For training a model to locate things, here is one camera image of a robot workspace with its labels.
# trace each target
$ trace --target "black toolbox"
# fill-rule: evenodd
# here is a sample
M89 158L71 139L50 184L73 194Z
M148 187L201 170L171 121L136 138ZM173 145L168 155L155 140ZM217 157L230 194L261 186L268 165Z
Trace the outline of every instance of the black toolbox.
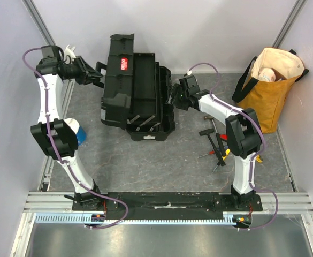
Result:
M112 35L102 97L102 122L135 141L163 141L175 129L171 71L154 53L134 53L134 35Z

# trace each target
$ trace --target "yellow canvas bag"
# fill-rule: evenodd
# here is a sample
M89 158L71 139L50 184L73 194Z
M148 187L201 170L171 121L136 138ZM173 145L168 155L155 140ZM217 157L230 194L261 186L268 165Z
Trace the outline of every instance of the yellow canvas bag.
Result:
M255 63L250 78L245 83L253 61ZM259 81L257 78L262 68L274 69L282 75L282 80ZM237 83L232 100L240 108L252 108L256 111L263 133L275 132L289 90L308 72L295 51L265 48L258 57L251 60Z

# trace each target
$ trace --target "purple hose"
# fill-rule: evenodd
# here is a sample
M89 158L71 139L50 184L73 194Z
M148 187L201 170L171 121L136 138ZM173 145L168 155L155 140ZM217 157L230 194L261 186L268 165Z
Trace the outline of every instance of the purple hose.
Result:
M197 63L195 65L193 65L189 70L191 71L194 67L197 67L198 65L201 65L201 64L206 64L206 65L209 65L211 66L217 73L217 76L218 76L218 82L216 84L216 86L212 87L210 89L210 96L212 98L213 101L219 103L220 105L230 109L231 111L234 111L242 116L244 116L247 120L249 120L251 122L251 124L254 126L254 128L256 129L259 137L261 138L261 142L262 142L262 149L260 151L258 151L257 153L255 153L252 157L251 157L251 164L250 164L250 170L249 170L249 185L251 187L251 189L255 190L256 192L269 192L269 193L272 193L274 195L274 198L275 198L275 203L276 203L276 206L275 206L275 212L274 212L274 215L272 216L272 218L265 224L261 225L261 226L256 226L254 228L249 228L249 229L240 229L240 230L255 230L255 229L261 229L261 228L264 228L266 227L267 225L271 224L275 218L277 217L278 215L278 210L279 210L279 199L277 197L277 195L275 194L275 192L273 190L270 190L270 189L256 189L253 184L250 182L252 179L253 179L253 168L254 168L254 164L255 164L255 158L257 155L260 155L261 153L263 153L265 151L265 149L267 148L267 144L266 144L266 141L264 139L264 136L263 136L263 133L260 129L260 127L257 126L256 122L250 118L248 115L246 115L244 112L240 111L240 110L237 110L235 108L232 108L231 106L229 106L228 104L226 104L224 101L216 98L213 96L213 90L215 88L217 88L219 82L220 82L220 73L218 72L217 68L213 65L213 64L210 64L210 63Z
M86 191L88 191L89 193L97 196L97 197L100 197L100 198L103 198L103 199L107 199L107 200L110 200L110 201L116 201L120 204L122 204L124 207L125 207L125 213L123 215L122 218L120 218L119 220L115 221L115 222L112 222L108 225L105 225L105 226L100 226L100 227L90 227L90 226L87 226L87 228L92 228L92 229L106 229L106 228L110 228L112 226L115 226L117 225L119 222L121 222L122 220L124 220L126 218L126 216L128 215L128 212L129 212L129 207L126 203L124 203L123 201L119 200L119 199L115 199L115 198L111 198L111 197L108 197L108 196L105 196L105 195L101 195L101 194L98 194L96 192L94 192L93 190L91 189L88 189L87 187L85 187L81 181L78 180L78 178L75 176L71 166L70 166L70 163L68 161L65 161L65 160L62 160L61 156L60 156L60 153L55 145L55 142L54 142L54 138L51 134L51 129L50 129L50 120L49 120L49 110L48 110L48 85L47 85L47 82L45 80L45 78L41 75L40 72L38 72L36 69L34 69L32 66L30 66L27 61L26 61L26 55L31 52L31 51L35 51L35 50L41 50L41 48L32 48L32 49L29 49L28 51L26 51L23 56L22 56L22 60L24 62L24 64L30 69L32 70L37 76L39 76L39 78L42 79L43 83L44 83L44 91L45 91L45 117L46 117L46 120L47 120L47 131L48 131L48 137L49 137L49 140L50 140L50 143L53 147L53 150L58 158L58 161L61 163L61 164L67 164L67 167L68 167L68 170L70 171L70 174L72 175L73 179L75 180L75 182L77 182L82 188L84 188Z

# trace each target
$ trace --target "purple cable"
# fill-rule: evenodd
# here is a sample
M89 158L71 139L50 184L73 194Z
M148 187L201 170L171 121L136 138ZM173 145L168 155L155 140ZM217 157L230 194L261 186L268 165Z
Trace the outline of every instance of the purple cable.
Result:
M101 194L98 194L96 192L94 192L93 190L91 189L88 189L87 187L85 187L81 181L78 180L78 178L75 176L71 166L70 166L70 163L68 161L65 161L65 160L62 160L61 156L60 156L60 153L55 145L55 142L54 142L54 138L51 134L51 129L50 129L50 120L49 120L49 116L50 114L48 113L49 110L48 110L48 85L47 85L47 82L45 80L45 78L41 75L40 72L38 72L36 69L34 69L32 66L30 66L27 61L26 61L26 55L31 52L31 51L35 51L35 50L41 50L41 48L32 48L32 49L29 49L27 50L23 56L22 56L22 60L24 62L24 64L30 69L32 70L37 76L39 76L39 78L42 79L43 83L44 83L44 91L45 91L45 113L46 113L46 120L47 120L47 131L48 131L48 137L49 137L49 140L50 140L50 143L53 147L53 150L58 158L58 161L61 163L61 164L67 164L67 167L68 167L68 170L70 171L70 174L72 175L73 179L75 180L75 182L77 182L82 188L84 188L86 191L88 191L89 193L97 196L97 197L100 197L100 198L103 198L103 199L107 199L107 200L110 200L110 201L115 201L115 202L118 202L120 204L122 204L124 207L125 207L125 213L123 215L122 218L120 218L119 220L115 221L115 222L112 222L108 225L105 225L105 226L101 226L101 227L90 227L90 226L87 226L87 228L91 228L91 229L106 229L106 228L110 228L112 226L115 226L117 225L119 222L121 222L122 220L124 220L126 218L126 216L128 215L128 212L129 212L129 207L126 203L124 203L123 201L119 200L119 199L115 199L115 198L111 198L111 197L108 197L108 196L105 196L105 195L101 195Z
M256 192L268 192L268 193L272 193L274 195L274 198L275 198L275 203L276 203L276 206L275 206L275 212L274 212L274 215L272 216L272 218L265 224L261 225L261 226L256 226L254 228L249 228L249 229L240 229L240 230L255 230L255 229L261 229L261 228L264 228L266 227L267 225L271 224L275 218L277 217L278 215L278 210L279 210L279 199L277 197L277 195L275 194L275 192L273 190L270 190L270 189L256 189L253 184L250 182L252 179L253 179L253 168L254 168L254 163L255 163L255 158L257 155L260 155L261 153L263 153L266 148L267 148L267 143L264 139L264 136L263 136L263 133L260 129L260 127L257 126L256 122L250 118L248 115L246 115L244 112L240 111L240 110L237 110L235 108L232 108L231 106L229 106L228 104L226 104L224 101L216 98L213 96L213 90L215 88L217 88L218 84L219 84L219 81L220 81L220 73L218 72L217 68L213 65L213 64L210 64L210 63L197 63L195 65L193 65L189 70L191 71L194 67L197 67L198 65L201 65L201 64L206 64L206 65L209 65L211 66L217 73L217 76L218 76L218 82L216 84L216 86L212 87L210 89L210 96L212 98L213 101L219 103L220 105L230 109L231 111L234 111L234 112L237 112L238 114L244 116L244 118L246 118L247 120L249 120L251 122L251 124L253 125L253 127L256 129L259 137L261 138L261 142L262 142L262 149L260 149L260 151L258 151L257 153L255 153L252 157L251 157L251 164L250 164L250 170L249 170L249 186L251 187L251 189L255 190Z

